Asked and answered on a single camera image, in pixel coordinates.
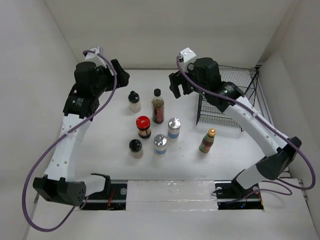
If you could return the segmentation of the tall dark sauce bottle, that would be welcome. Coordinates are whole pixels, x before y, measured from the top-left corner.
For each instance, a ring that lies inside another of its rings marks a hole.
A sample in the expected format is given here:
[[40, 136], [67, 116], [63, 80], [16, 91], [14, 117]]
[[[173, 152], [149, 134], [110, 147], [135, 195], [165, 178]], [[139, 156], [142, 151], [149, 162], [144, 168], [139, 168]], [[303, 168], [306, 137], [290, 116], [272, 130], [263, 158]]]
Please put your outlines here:
[[156, 124], [161, 124], [165, 119], [165, 101], [159, 88], [156, 88], [153, 94], [154, 97], [151, 100], [152, 120]]

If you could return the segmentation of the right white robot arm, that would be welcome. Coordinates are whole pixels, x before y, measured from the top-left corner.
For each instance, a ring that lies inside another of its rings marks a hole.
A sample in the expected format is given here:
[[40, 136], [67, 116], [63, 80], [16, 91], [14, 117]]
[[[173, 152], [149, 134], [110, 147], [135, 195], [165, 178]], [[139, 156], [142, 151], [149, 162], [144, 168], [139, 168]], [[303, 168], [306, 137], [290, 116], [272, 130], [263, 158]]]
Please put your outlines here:
[[278, 131], [251, 105], [243, 91], [233, 82], [223, 81], [219, 65], [210, 57], [196, 58], [180, 54], [178, 71], [169, 75], [169, 89], [179, 98], [196, 92], [221, 113], [238, 123], [258, 144], [264, 157], [233, 178], [231, 191], [243, 197], [249, 189], [264, 180], [276, 180], [294, 160], [302, 145], [298, 137]]

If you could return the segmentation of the yellow cap chili sauce bottle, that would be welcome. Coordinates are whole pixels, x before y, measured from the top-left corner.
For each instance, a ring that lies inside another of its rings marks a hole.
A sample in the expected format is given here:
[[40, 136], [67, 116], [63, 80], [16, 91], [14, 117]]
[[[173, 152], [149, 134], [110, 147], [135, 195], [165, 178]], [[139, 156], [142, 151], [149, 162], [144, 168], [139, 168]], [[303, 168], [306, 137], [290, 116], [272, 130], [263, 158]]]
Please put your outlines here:
[[203, 137], [199, 150], [203, 153], [208, 153], [214, 144], [217, 131], [214, 128], [210, 128], [207, 134]]

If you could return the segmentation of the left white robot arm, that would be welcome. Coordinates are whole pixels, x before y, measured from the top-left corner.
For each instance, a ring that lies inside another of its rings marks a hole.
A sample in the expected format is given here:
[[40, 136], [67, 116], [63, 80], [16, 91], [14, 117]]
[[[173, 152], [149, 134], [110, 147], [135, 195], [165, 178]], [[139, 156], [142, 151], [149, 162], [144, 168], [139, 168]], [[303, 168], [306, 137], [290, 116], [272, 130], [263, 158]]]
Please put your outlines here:
[[93, 61], [76, 65], [75, 84], [72, 86], [63, 108], [60, 141], [54, 148], [52, 159], [43, 177], [36, 177], [32, 186], [47, 202], [78, 207], [87, 195], [100, 198], [111, 194], [110, 177], [92, 173], [88, 178], [75, 180], [75, 168], [82, 141], [97, 112], [99, 97], [114, 88], [126, 87], [130, 75], [117, 59], [111, 60], [115, 74], [108, 66]]

